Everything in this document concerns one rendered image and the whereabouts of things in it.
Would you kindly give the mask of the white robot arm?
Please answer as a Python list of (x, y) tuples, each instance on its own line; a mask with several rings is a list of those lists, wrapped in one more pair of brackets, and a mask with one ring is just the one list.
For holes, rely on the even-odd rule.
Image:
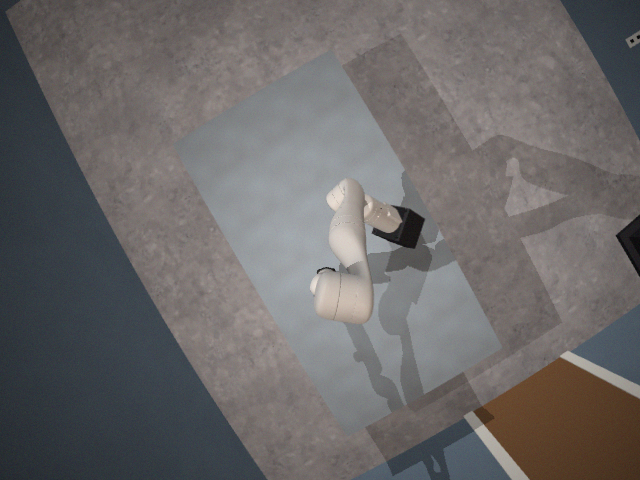
[(327, 320), (364, 324), (370, 319), (374, 306), (365, 224), (392, 233), (402, 219), (396, 208), (364, 195), (361, 185), (353, 178), (338, 183), (327, 194), (326, 201), (336, 212), (329, 228), (329, 246), (348, 274), (325, 271), (315, 275), (310, 284), (314, 310)]

